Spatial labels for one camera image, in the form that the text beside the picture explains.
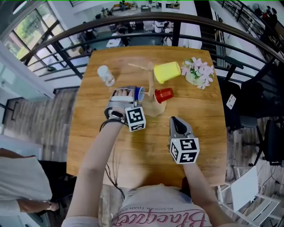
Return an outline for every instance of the flower bouquet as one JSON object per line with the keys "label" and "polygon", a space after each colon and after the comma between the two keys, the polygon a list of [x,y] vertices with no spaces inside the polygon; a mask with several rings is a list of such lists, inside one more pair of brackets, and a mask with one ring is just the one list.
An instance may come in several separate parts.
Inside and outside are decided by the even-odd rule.
{"label": "flower bouquet", "polygon": [[181,74],[199,89],[205,89],[213,81],[214,69],[213,66],[208,66],[207,62],[203,63],[200,58],[192,57],[182,63]]}

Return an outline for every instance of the red cup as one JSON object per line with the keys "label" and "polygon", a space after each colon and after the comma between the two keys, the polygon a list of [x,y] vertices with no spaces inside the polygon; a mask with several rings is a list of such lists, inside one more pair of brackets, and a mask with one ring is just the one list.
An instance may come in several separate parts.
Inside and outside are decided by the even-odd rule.
{"label": "red cup", "polygon": [[161,90],[155,90],[155,98],[158,103],[162,103],[163,101],[172,98],[174,96],[173,89],[165,88]]}

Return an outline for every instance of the wooden table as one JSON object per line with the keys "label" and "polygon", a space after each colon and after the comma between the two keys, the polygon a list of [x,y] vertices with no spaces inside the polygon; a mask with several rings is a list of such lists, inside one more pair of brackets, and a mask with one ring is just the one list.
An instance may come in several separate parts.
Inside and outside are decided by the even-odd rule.
{"label": "wooden table", "polygon": [[[85,152],[99,133],[105,116],[105,107],[114,88],[128,85],[148,89],[147,74],[128,63],[147,66],[201,57],[212,65],[208,51],[184,47],[135,46],[94,51],[79,89],[73,114],[67,155],[67,173],[77,175]],[[114,86],[107,87],[97,75],[97,69],[107,65],[116,77]],[[174,98],[169,99],[166,111],[157,116],[146,116],[146,128],[130,133],[123,127],[115,143],[108,164],[118,177],[118,185],[136,188],[163,183],[181,186],[184,177],[182,165],[176,164],[167,149],[169,121],[177,116],[190,123],[199,138],[200,153],[197,163],[209,183],[223,184],[226,171],[227,137],[221,93],[216,75],[209,87],[198,89],[175,77],[164,84],[155,82],[155,88],[171,87]],[[106,174],[104,184],[111,184]]]}

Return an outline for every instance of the clear plastic bottle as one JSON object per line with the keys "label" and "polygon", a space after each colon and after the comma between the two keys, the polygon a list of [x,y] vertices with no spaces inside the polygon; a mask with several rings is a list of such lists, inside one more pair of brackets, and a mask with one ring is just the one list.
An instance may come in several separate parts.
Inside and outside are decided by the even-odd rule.
{"label": "clear plastic bottle", "polygon": [[110,87],[114,85],[115,78],[113,77],[107,66],[100,66],[97,72],[100,78],[105,82],[106,86]]}

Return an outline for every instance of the yellow cup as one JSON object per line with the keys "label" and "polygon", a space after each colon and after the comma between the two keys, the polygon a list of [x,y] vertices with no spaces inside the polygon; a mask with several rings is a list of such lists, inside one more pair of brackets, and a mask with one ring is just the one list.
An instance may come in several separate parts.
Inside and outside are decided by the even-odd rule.
{"label": "yellow cup", "polygon": [[154,75],[159,83],[164,83],[181,74],[181,69],[177,62],[170,62],[154,66]]}

